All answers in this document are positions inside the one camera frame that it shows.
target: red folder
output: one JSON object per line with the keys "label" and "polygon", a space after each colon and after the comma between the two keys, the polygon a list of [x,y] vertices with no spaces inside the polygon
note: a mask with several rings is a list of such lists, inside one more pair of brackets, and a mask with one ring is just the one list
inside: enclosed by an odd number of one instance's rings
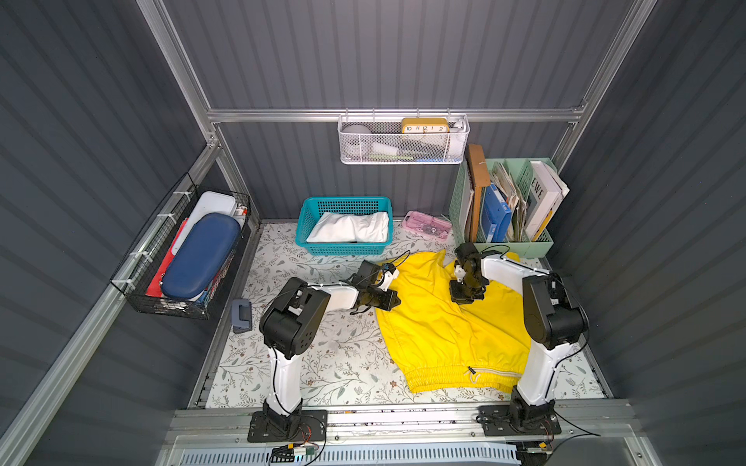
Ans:
{"label": "red folder", "polygon": [[148,291],[145,292],[146,296],[153,296],[153,297],[163,297],[163,293],[160,290],[160,281],[163,279],[163,275],[166,273],[166,269],[171,265],[171,261],[174,259],[174,255],[171,253],[171,248],[174,247],[174,243],[176,243],[176,240],[178,239],[179,235],[181,235],[181,231],[184,229],[184,225],[186,225],[188,218],[185,218],[184,221],[181,222],[181,226],[179,227],[179,231],[176,233],[176,236],[174,236],[174,240],[171,242],[171,245],[169,246],[169,250],[166,252],[166,257],[163,258],[163,262],[160,263],[160,267],[158,268],[158,271],[155,273],[155,277],[153,277],[153,280],[150,282],[150,285],[148,286]]}

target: white container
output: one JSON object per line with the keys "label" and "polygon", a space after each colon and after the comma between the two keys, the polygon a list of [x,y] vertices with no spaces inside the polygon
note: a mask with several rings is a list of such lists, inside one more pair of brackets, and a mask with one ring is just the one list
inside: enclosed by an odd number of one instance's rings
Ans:
{"label": "white container", "polygon": [[402,134],[401,120],[416,114],[343,113],[337,122],[339,153],[348,165],[461,163],[469,125],[464,114],[433,115],[445,118],[449,133]]}

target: white cloth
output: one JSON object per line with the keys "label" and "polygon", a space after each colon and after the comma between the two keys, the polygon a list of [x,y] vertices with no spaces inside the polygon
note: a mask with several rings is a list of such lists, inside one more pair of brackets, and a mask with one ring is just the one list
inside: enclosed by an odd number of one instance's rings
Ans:
{"label": "white cloth", "polygon": [[389,239],[389,213],[349,215],[324,212],[306,240],[309,243],[382,243]]}

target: wire mesh basket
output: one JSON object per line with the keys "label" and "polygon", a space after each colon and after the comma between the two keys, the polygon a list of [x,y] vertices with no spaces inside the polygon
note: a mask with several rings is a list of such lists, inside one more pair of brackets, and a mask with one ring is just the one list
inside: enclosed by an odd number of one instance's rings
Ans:
{"label": "wire mesh basket", "polygon": [[[228,258],[206,288],[205,295],[201,299],[197,301],[177,300],[163,296],[153,296],[148,293],[148,287],[159,272],[161,263],[171,248],[182,222],[189,217],[199,197],[207,191],[232,195],[236,198],[238,205],[246,206],[247,209],[251,206],[246,194],[214,189],[208,186],[193,184],[187,191],[178,193],[182,197],[173,210],[168,214],[159,214],[165,219],[158,227],[152,240],[138,253],[132,253],[130,248],[111,277],[112,285],[127,298],[127,302],[136,311],[197,319],[208,319],[211,315],[220,316],[222,313],[231,292],[231,284],[238,272],[240,258],[251,234],[248,221],[250,213],[244,220],[239,238],[233,244]],[[120,268],[130,255],[136,255],[136,262],[131,271],[123,277]]]}
{"label": "wire mesh basket", "polygon": [[402,115],[343,113],[337,122],[339,152],[349,165],[461,163],[469,134],[465,114],[444,118],[448,133],[402,134]]}

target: yellow pants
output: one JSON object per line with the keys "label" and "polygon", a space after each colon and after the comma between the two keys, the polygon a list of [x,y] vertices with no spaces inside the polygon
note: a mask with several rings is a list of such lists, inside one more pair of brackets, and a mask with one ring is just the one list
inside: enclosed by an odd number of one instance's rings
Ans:
{"label": "yellow pants", "polygon": [[484,300],[451,301],[454,264],[445,251],[413,254],[391,289],[401,305],[377,311],[392,359],[414,393],[448,387],[494,387],[510,392],[526,367],[530,337],[521,295],[491,282]]}

